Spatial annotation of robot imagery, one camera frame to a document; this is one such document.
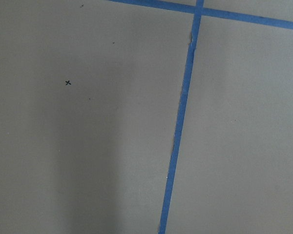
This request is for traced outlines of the long blue tape strip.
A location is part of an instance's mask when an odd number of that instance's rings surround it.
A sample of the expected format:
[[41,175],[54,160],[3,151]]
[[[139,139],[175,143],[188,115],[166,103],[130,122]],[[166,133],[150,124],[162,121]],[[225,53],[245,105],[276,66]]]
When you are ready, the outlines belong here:
[[193,63],[194,63],[194,55],[195,55],[195,50],[196,50],[196,45],[198,40],[203,5],[204,5],[204,1],[198,0],[194,8],[194,16],[193,16],[192,27],[191,27],[191,40],[188,46],[188,54],[187,54],[187,60],[185,65],[184,77],[182,82],[182,90],[180,94],[178,113],[176,118],[176,126],[175,126],[174,138],[173,138],[173,147],[172,147],[172,152],[171,152],[169,167],[167,172],[167,181],[166,181],[161,217],[160,217],[159,228],[158,228],[159,234],[164,234],[167,228],[167,220],[168,220],[170,202],[171,202],[171,197],[173,192],[175,172],[177,167],[179,148],[181,143],[182,130],[184,125],[184,119],[185,119],[185,113],[186,113],[186,107],[187,107],[187,101],[188,101],[188,93],[189,93],[189,87],[190,87],[190,81],[191,81]]

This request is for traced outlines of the crossing blue tape strip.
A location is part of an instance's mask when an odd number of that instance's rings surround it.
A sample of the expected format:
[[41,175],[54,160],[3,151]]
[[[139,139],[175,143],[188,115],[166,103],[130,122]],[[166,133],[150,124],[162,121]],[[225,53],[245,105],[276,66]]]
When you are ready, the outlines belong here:
[[[192,5],[173,3],[173,2],[161,1],[161,0],[118,0],[118,2],[157,8],[157,9],[170,10],[175,12],[190,13],[190,14],[194,14],[196,9],[196,7]],[[235,21],[254,23],[254,24],[293,30],[293,21],[287,21],[287,20],[281,20],[281,19],[273,19],[273,18],[267,18],[262,16],[242,14],[242,13],[236,13],[236,12],[230,12],[230,11],[224,11],[224,10],[216,10],[216,9],[205,8],[205,7],[202,8],[202,15],[208,16],[208,17],[220,18],[220,19],[235,20]]]

